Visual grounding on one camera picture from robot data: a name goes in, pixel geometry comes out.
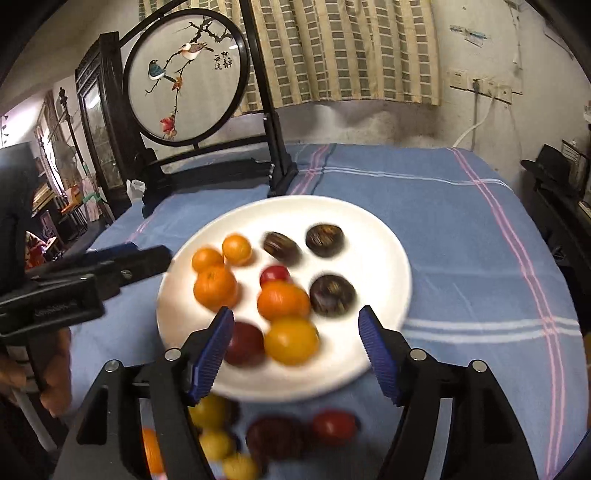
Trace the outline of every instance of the screw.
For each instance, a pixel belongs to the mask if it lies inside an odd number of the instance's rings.
[[[118,360],[109,360],[105,364],[105,370],[107,370],[108,372],[114,372],[118,368],[119,368],[119,361]]]
[[[481,374],[486,372],[488,365],[486,365],[482,360],[474,360],[472,362],[472,368]]]
[[[416,360],[417,362],[422,362],[427,358],[427,354],[425,350],[421,350],[420,348],[413,348],[410,350],[410,358]]]
[[[178,360],[181,357],[181,350],[178,348],[171,348],[170,350],[166,350],[164,352],[164,358],[169,362],[173,362]]]

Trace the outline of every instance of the finger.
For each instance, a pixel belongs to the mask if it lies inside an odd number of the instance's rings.
[[[43,378],[50,387],[58,387],[65,384],[69,385],[70,358],[64,358],[61,355],[53,357],[47,364]]]
[[[57,332],[56,354],[70,358],[70,345],[72,334],[69,328],[62,328]]]
[[[14,360],[0,355],[0,382],[11,387],[23,388],[27,383],[27,375]]]
[[[47,387],[41,393],[41,404],[52,416],[63,415],[72,402],[72,376],[70,374],[70,357],[56,355],[44,374]]]
[[[41,393],[40,400],[41,405],[51,413],[52,417],[59,417],[68,411],[72,403],[70,386],[47,387]]]

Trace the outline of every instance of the white stripe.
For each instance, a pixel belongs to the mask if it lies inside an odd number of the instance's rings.
[[[558,333],[570,336],[581,336],[579,330],[570,330],[558,327]],[[543,330],[532,330],[530,332],[520,333],[501,333],[498,335],[456,335],[446,333],[431,333],[420,332],[417,330],[402,329],[402,334],[407,339],[427,340],[429,342],[439,343],[511,343],[521,342],[523,340],[533,340],[543,337],[545,332]]]
[[[557,323],[579,327],[576,320],[554,317]],[[540,327],[542,320],[510,320],[507,322],[439,322],[437,320],[407,319],[404,324],[409,327],[428,328],[432,330],[517,330],[526,327]]]
[[[320,172],[322,170],[321,167],[319,168],[308,168],[306,170],[300,170],[302,172]],[[441,183],[447,183],[449,185],[456,185],[456,186],[470,186],[476,185],[481,183],[496,183],[497,185],[502,185],[509,190],[511,188],[502,180],[499,179],[480,179],[480,180],[445,180],[445,179],[436,179],[432,177],[420,177],[417,175],[408,175],[404,173],[389,173],[384,171],[366,171],[366,170],[358,170],[356,168],[348,168],[348,167],[325,167],[324,172],[332,172],[332,173],[348,173],[350,175],[361,175],[364,177],[383,177],[389,179],[401,179],[401,180],[428,180],[428,181],[439,181]]]

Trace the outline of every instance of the blue bed sheet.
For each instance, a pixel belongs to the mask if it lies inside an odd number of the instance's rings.
[[[552,478],[586,431],[587,376],[582,338],[564,278],[535,225],[505,182],[477,156],[455,149],[291,145],[300,173],[289,194],[357,204],[383,220],[406,249],[413,297],[403,334],[438,360],[486,361],[521,423],[540,478]],[[267,186],[203,189],[166,199],[148,219],[134,204],[94,248],[126,241],[176,252],[219,215],[265,198]],[[153,361],[163,351],[155,319],[160,277],[127,287],[107,314],[73,328],[73,408],[102,365]],[[262,413],[304,421],[319,410],[353,411],[362,430],[349,445],[305,460],[273,463],[269,480],[372,479],[394,435],[399,409],[371,372],[329,395],[294,404],[243,404],[234,431]],[[438,478],[449,430],[441,404],[427,478]],[[214,466],[219,474],[219,466]]]

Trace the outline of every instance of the power cord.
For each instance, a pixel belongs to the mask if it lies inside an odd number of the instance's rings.
[[[466,130],[462,135],[460,135],[460,138],[458,138],[456,142],[453,144],[453,148],[456,148],[461,143],[461,141],[464,140],[464,138],[466,138],[467,134],[469,134],[473,130],[476,130],[486,121],[486,119],[488,118],[488,114],[491,112],[492,104],[495,102],[497,90],[498,86],[495,88],[493,92],[491,92],[491,102],[488,104],[488,110],[486,111],[486,115],[484,116],[484,118],[480,120],[477,124],[472,125],[468,130]]]
[[[480,93],[480,83],[478,80],[472,80],[472,90],[474,90],[474,121],[473,125],[476,125],[478,121],[478,94]],[[474,148],[476,147],[476,130],[472,130],[472,146],[470,147],[470,151],[474,152]]]

